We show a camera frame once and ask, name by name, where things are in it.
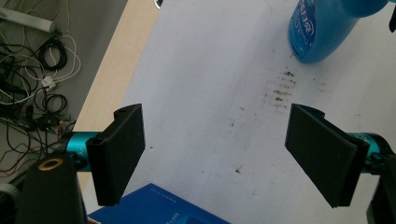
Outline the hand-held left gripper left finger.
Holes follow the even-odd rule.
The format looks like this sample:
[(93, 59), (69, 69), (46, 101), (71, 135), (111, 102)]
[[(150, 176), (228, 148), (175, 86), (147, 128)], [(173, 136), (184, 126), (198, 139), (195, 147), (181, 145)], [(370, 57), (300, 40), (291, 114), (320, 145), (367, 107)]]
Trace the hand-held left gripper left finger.
[(120, 202), (145, 146), (141, 104), (115, 111), (109, 126), (86, 142), (99, 205)]

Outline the white paper sheet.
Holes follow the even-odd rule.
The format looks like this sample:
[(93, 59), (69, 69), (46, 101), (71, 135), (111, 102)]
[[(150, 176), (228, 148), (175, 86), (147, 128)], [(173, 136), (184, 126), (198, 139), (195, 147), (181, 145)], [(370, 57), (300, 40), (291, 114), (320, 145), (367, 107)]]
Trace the white paper sheet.
[(290, 108), (308, 105), (346, 132), (396, 147), (392, 6), (361, 19), (327, 59), (300, 63), (288, 25), (298, 0), (166, 0), (138, 61), (124, 13), (79, 126), (143, 106), (146, 150), (129, 190), (156, 184), (231, 224), (367, 224), (377, 179), (362, 175), (333, 208), (285, 147)]

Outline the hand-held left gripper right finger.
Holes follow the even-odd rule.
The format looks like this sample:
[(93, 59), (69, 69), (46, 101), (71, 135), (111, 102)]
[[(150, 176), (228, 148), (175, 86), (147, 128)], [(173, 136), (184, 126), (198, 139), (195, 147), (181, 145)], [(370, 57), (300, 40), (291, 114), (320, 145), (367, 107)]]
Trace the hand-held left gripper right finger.
[(330, 207), (350, 205), (368, 143), (331, 124), (322, 111), (293, 104), (285, 147)]

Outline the grey plastic tube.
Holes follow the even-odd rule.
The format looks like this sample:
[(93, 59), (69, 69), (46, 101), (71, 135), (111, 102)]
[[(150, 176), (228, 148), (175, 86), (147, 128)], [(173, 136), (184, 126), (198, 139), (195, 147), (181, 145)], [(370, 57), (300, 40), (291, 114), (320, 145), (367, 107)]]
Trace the grey plastic tube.
[(21, 13), (9, 8), (0, 7), (0, 20), (10, 21), (19, 25), (27, 26), (38, 31), (53, 33), (56, 30), (55, 23), (36, 16)]

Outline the blue bottle with white cap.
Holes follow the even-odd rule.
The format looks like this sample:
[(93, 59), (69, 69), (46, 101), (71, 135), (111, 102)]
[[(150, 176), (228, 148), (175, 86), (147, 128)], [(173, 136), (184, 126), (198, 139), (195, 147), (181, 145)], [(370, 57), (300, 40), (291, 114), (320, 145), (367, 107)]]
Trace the blue bottle with white cap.
[(396, 0), (298, 0), (289, 22), (290, 47), (301, 63), (330, 56), (361, 18)]

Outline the blue cardboard box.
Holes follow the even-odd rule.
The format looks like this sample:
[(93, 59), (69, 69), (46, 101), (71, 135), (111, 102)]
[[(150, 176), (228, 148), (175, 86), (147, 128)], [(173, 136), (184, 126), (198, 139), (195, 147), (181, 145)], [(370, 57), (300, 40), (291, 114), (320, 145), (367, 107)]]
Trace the blue cardboard box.
[(89, 214), (99, 224), (231, 224), (154, 184)]

